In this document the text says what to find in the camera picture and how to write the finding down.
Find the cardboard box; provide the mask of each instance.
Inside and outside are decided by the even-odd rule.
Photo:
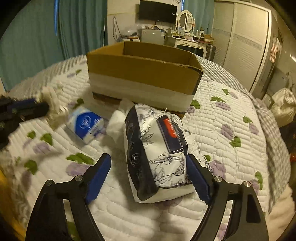
[[[196,56],[181,49],[121,42],[87,54],[94,96],[185,113],[203,74]]]

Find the floral packaging bag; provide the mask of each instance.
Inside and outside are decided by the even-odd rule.
[[[212,172],[181,119],[144,104],[136,104],[126,117],[124,147],[136,202],[160,202],[194,192],[186,174],[189,154]]]

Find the television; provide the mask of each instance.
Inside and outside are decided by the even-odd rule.
[[[139,19],[175,23],[176,14],[177,6],[161,2],[140,1]]]

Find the white bag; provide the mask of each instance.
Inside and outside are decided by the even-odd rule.
[[[212,172],[181,119],[144,104],[136,104],[126,117],[124,148],[136,202],[154,203],[194,192],[186,175],[186,155],[193,154]]]
[[[296,113],[296,98],[292,91],[283,88],[276,92],[272,99],[275,103],[271,107],[271,112],[278,126],[282,127],[291,123]]]

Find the white quilted bedspread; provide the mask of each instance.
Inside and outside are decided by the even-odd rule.
[[[106,120],[117,108],[93,100],[85,62],[55,77],[49,85],[56,86],[58,81],[63,85],[59,99],[65,106],[82,98],[87,108]],[[266,212],[269,200],[266,141],[251,100],[204,78],[194,100],[194,106],[182,120],[183,125],[210,160],[214,174],[232,183],[251,181]],[[33,139],[27,137],[32,131],[36,133]],[[40,140],[46,133],[52,135],[52,146]],[[124,152],[115,146],[111,137],[103,132],[89,145],[83,145],[65,125],[53,131],[45,120],[22,123],[10,135],[7,150],[0,155],[1,169],[11,182],[18,219],[24,226],[46,180],[65,182],[84,173],[86,164],[66,159],[77,152],[94,160],[107,152],[112,158],[101,192],[89,206],[106,240],[191,239],[207,209],[196,193],[154,204],[137,203],[131,192]],[[231,202],[228,202],[217,234],[219,240],[225,233],[230,210]],[[66,213],[67,219],[73,221],[68,209]]]

